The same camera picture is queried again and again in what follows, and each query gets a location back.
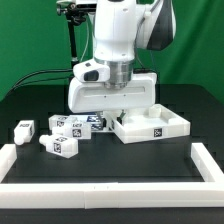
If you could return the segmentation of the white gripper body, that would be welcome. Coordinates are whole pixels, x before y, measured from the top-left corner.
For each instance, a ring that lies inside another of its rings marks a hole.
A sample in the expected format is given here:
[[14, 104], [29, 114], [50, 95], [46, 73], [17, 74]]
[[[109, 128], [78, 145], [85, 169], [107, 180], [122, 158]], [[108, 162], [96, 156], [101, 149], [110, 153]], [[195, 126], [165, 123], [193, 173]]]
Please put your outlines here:
[[122, 89], [108, 89], [103, 83], [81, 83], [73, 78], [68, 106], [73, 113], [147, 108], [155, 104], [155, 73], [134, 74]]

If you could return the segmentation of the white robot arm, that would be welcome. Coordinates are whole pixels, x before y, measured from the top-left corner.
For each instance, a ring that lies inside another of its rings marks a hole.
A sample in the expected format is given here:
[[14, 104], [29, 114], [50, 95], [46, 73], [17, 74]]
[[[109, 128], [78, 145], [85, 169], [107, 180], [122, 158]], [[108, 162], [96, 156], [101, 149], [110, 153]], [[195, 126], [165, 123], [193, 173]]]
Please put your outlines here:
[[93, 58], [73, 67], [68, 106], [74, 113], [147, 108], [155, 104], [157, 75], [135, 74], [135, 50], [162, 50], [174, 39], [172, 0], [98, 0]]

